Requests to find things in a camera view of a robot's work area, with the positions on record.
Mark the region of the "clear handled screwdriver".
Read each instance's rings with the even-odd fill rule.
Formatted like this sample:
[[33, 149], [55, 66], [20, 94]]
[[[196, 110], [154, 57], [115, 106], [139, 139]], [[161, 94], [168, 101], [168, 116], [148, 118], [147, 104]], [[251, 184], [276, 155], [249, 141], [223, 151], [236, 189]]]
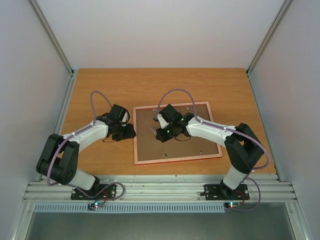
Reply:
[[153, 130], [151, 127], [149, 127], [149, 129], [152, 131], [152, 133], [154, 134], [154, 135], [156, 135], [157, 133], [156, 133], [156, 131], [155, 130]]

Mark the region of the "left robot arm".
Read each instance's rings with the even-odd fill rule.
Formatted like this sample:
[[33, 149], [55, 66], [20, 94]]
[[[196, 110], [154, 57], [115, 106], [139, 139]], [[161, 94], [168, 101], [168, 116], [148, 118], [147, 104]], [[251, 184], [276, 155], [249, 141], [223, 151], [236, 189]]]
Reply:
[[111, 137], [113, 141], [136, 137], [130, 114], [124, 107], [114, 104], [110, 112], [96, 116], [86, 126], [65, 135], [51, 134], [44, 145], [36, 171], [47, 177], [47, 184], [68, 185], [94, 198], [104, 189], [100, 179], [78, 168], [79, 153], [96, 141]]

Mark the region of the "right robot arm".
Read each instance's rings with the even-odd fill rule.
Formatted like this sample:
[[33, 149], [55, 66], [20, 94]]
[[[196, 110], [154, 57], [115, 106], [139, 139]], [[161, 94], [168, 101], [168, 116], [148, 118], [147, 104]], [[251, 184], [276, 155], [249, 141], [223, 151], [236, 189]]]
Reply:
[[160, 124], [156, 130], [156, 139], [162, 143], [184, 135], [202, 138], [226, 149], [231, 167], [219, 184], [219, 192], [224, 200], [232, 198], [232, 194], [254, 170], [260, 158], [268, 154], [245, 123], [228, 126], [205, 120], [196, 113], [182, 115], [171, 104], [158, 109], [154, 120]]

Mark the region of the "left controller board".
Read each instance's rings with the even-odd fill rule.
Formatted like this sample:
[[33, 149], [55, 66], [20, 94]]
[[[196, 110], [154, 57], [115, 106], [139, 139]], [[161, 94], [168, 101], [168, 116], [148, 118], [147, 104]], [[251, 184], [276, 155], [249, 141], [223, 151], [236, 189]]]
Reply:
[[87, 205], [87, 210], [88, 211], [96, 211], [99, 208], [102, 208], [104, 203], [102, 202], [94, 202], [94, 203], [89, 203]]

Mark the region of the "controller board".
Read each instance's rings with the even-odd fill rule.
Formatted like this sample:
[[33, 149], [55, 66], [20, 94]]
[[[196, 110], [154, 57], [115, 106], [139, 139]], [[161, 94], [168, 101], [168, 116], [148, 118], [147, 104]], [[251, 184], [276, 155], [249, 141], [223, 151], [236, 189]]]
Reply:
[[233, 208], [239, 208], [239, 207], [241, 207], [241, 206], [243, 206], [244, 205], [244, 203], [243, 202], [226, 202], [225, 204], [224, 204], [224, 207], [225, 208], [229, 208], [229, 209], [233, 209]]
[[102, 202], [94, 202], [94, 203], [89, 203], [87, 205], [87, 210], [88, 211], [96, 211], [99, 208], [102, 208], [104, 203]]

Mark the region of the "right controller board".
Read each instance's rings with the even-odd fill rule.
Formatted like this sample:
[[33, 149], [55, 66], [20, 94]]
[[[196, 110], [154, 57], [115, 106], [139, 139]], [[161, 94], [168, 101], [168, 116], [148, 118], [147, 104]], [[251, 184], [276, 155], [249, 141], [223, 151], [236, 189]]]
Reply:
[[243, 206], [244, 205], [244, 203], [243, 202], [226, 202], [225, 204], [224, 204], [224, 207], [225, 208], [229, 208], [229, 209], [233, 209], [233, 208], [239, 208], [239, 207], [241, 207], [241, 206]]

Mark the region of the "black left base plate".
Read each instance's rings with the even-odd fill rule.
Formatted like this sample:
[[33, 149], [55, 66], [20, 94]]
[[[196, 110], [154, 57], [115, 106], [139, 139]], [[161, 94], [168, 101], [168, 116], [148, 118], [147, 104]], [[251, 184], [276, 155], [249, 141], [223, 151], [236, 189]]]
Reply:
[[114, 199], [117, 193], [116, 184], [101, 184], [97, 190], [84, 190], [82, 188], [75, 188], [70, 196], [71, 200], [84, 201], [84, 200], [102, 200]]

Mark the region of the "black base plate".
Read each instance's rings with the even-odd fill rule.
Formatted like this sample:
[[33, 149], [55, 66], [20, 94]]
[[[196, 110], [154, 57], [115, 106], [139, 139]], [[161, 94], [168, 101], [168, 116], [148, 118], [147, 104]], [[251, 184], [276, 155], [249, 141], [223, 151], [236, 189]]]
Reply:
[[101, 184], [97, 190], [84, 190], [82, 188], [75, 188], [70, 196], [71, 200], [84, 201], [84, 200], [102, 200], [114, 199], [117, 193], [116, 184]]
[[203, 192], [199, 194], [205, 197], [207, 201], [231, 201], [231, 200], [249, 200], [249, 190], [246, 184], [240, 184], [236, 189], [231, 190], [219, 184], [205, 184], [203, 186]]

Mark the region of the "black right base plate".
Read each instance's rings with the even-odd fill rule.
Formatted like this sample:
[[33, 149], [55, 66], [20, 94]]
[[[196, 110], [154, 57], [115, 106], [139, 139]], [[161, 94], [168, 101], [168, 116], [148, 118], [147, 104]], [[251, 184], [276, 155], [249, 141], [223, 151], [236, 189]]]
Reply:
[[205, 184], [203, 186], [203, 192], [199, 194], [205, 197], [207, 201], [231, 201], [231, 200], [249, 200], [249, 190], [246, 184], [240, 184], [236, 189], [231, 190], [219, 184]]

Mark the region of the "aluminium front rail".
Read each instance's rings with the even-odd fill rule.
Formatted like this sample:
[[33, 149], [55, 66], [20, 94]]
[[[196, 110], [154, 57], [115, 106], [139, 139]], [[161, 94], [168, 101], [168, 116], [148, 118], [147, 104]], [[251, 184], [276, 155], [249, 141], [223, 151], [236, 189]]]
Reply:
[[[119, 201], [128, 203], [202, 203], [200, 193], [205, 184], [218, 184], [218, 175], [100, 175], [103, 184], [119, 182], [125, 194]], [[249, 203], [286, 203], [297, 201], [293, 185], [279, 181], [276, 174], [253, 174], [245, 181]], [[69, 186], [48, 186], [46, 179], [29, 182], [23, 196], [25, 202], [70, 202]]]

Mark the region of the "left aluminium corner post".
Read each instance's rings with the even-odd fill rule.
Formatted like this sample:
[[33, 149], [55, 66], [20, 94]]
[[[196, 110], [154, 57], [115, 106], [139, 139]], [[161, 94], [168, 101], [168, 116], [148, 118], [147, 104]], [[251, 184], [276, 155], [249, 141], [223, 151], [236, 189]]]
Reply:
[[70, 62], [68, 61], [63, 49], [61, 48], [52, 28], [50, 27], [49, 22], [47, 21], [39, 3], [36, 0], [29, 0], [28, 1], [31, 5], [31, 7], [33, 8], [37, 18], [39, 19], [41, 25], [43, 26], [46, 34], [48, 35], [51, 43], [53, 44], [55, 50], [57, 51], [60, 59], [62, 60], [67, 72], [69, 73], [69, 75], [72, 77], [74, 74], [74, 70], [71, 67]]

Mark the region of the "aluminium corner post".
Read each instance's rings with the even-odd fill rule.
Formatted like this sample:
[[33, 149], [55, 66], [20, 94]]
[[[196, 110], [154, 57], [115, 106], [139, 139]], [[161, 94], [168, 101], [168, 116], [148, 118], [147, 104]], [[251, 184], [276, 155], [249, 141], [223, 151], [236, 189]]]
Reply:
[[49, 22], [47, 21], [39, 3], [36, 0], [29, 0], [28, 1], [31, 5], [31, 7], [33, 8], [37, 18], [39, 19], [41, 25], [43, 26], [46, 34], [48, 35], [51, 43], [53, 44], [55, 50], [57, 51], [60, 59], [62, 60], [67, 72], [69, 73], [69, 75], [72, 77], [74, 74], [74, 70], [71, 67], [70, 62], [68, 61], [63, 49], [61, 48], [52, 28], [50, 27]]
[[273, 35], [275, 34], [276, 30], [278, 29], [279, 25], [281, 24], [283, 18], [285, 17], [287, 11], [289, 10], [293, 0], [284, 0], [275, 15], [270, 27], [268, 28], [261, 44], [259, 45], [252, 61], [250, 62], [248, 68], [246, 69], [246, 75], [249, 78], [252, 71], [254, 70], [255, 66], [257, 65], [259, 59], [261, 58], [262, 54], [266, 50], [270, 40], [272, 39]]

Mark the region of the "right aluminium corner post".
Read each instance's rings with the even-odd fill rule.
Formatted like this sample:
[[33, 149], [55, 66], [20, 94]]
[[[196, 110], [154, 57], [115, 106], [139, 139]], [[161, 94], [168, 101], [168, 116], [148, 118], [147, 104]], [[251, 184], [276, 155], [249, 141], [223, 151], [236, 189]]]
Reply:
[[287, 11], [289, 10], [293, 0], [284, 0], [275, 15], [270, 27], [268, 28], [261, 44], [259, 45], [252, 61], [250, 62], [248, 68], [246, 69], [246, 75], [249, 78], [252, 71], [254, 70], [255, 66], [257, 65], [259, 59], [261, 58], [262, 54], [266, 50], [270, 40], [272, 39], [273, 35], [275, 34], [276, 30], [278, 29], [279, 25], [281, 24], [283, 18], [285, 17]]

